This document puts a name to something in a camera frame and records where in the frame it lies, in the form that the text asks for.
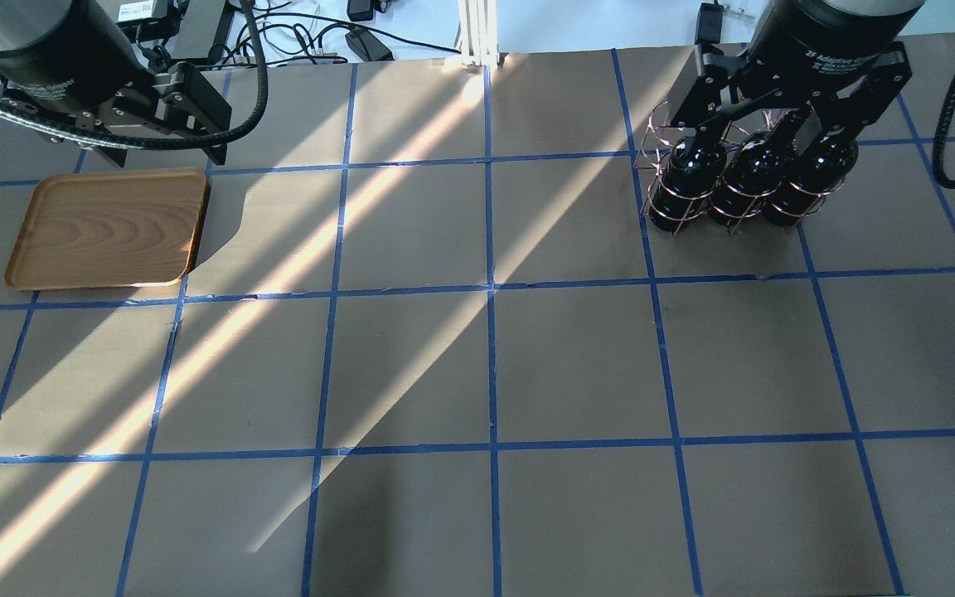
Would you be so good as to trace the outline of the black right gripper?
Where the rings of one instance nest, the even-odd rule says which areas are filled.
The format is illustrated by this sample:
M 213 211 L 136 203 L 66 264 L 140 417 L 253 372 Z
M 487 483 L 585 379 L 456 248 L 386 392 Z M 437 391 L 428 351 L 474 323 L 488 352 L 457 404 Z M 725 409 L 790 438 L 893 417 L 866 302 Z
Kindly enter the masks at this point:
M 700 17 L 696 75 L 679 75 L 671 87 L 670 125 L 697 129 L 760 109 L 812 107 L 808 152 L 827 140 L 846 146 L 912 78 L 897 37 L 913 16 L 913 8 L 766 8 L 736 56 Z

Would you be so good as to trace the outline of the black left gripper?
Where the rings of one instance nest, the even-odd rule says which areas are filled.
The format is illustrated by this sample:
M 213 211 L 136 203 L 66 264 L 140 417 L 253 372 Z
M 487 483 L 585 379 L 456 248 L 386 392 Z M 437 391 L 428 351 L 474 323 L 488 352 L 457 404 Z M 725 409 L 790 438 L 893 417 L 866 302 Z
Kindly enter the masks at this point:
M 95 1 L 0 1 L 0 119 L 93 148 L 200 150 L 224 165 L 232 109 L 201 69 L 145 68 Z

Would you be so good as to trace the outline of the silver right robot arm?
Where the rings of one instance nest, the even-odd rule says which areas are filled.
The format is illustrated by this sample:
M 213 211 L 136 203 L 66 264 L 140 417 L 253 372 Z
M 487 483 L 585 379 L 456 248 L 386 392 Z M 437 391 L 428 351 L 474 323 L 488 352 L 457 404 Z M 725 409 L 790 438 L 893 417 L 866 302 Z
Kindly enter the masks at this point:
M 765 109 L 810 109 L 823 131 L 859 133 L 912 71 L 898 41 L 919 1 L 773 1 L 738 56 L 695 46 L 668 92 L 668 124 L 713 148 L 733 122 Z

